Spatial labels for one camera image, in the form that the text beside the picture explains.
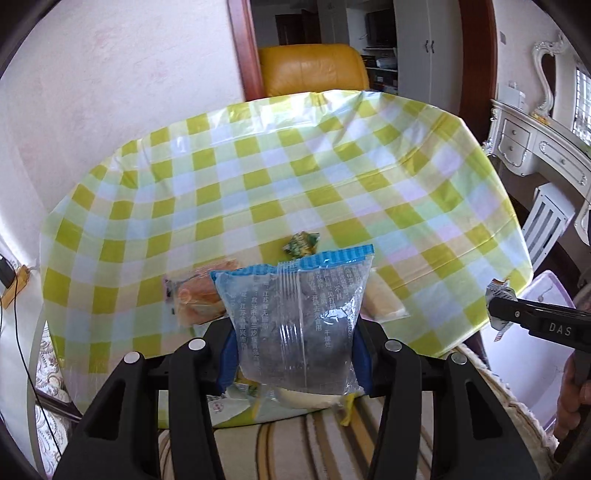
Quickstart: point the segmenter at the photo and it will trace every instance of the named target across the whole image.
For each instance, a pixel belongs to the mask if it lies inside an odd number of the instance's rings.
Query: green and white tablecloth
[[[492,278],[520,291],[532,277],[508,196],[459,118],[375,92],[232,105],[125,144],[47,218],[45,313],[76,405],[125,353],[194,335],[164,302],[165,273],[225,256],[276,264],[302,230],[320,251],[373,243],[411,313],[387,333],[427,355],[484,325]]]

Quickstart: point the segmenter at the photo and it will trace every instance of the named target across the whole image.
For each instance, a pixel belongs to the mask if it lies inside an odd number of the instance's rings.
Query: snack package
[[[213,271],[244,376],[286,390],[348,393],[353,330],[373,257],[373,245],[364,245],[276,267]]]
[[[223,260],[177,275],[166,281],[174,301],[174,313],[181,326],[201,325],[226,313],[210,273],[239,268],[237,260]]]
[[[362,302],[363,312],[370,320],[378,323],[389,322],[409,317],[404,304],[378,274],[375,268],[369,272],[365,295]]]

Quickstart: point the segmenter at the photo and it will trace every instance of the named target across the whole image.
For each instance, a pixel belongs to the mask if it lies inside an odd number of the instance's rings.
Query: finger
[[[591,382],[583,384],[579,395],[579,401],[585,405],[591,405]]]
[[[562,425],[557,423],[554,426],[554,436],[556,438],[558,438],[559,442],[562,442],[568,434],[569,434],[569,430],[565,429]]]
[[[562,383],[569,384],[574,382],[574,353],[570,355],[564,364],[564,374],[562,376]]]
[[[581,406],[580,388],[574,384],[564,384],[560,391],[558,403],[564,407],[566,411],[575,412]]]
[[[574,430],[581,421],[579,412],[569,412],[564,409],[562,405],[558,405],[556,412],[556,422],[567,430]]]

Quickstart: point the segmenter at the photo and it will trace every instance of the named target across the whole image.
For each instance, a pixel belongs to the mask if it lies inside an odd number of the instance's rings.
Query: candy wrapper
[[[488,304],[495,297],[517,301],[517,295],[515,294],[515,290],[513,290],[513,288],[509,286],[508,280],[501,281],[493,278],[493,280],[488,284],[486,288],[486,308],[488,308]],[[499,332],[496,334],[495,337],[495,342],[498,342],[503,338],[503,335],[511,327],[511,325],[513,325],[513,322],[493,317],[491,316],[490,312],[488,316],[491,320],[491,326]]]
[[[320,238],[319,233],[300,232],[291,237],[290,242],[283,247],[285,252],[294,258],[302,258],[316,253],[316,246]]]

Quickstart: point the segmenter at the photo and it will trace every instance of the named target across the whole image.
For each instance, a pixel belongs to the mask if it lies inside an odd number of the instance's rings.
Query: yellow leather chair
[[[341,44],[283,45],[259,50],[268,97],[327,90],[367,90],[361,55]]]

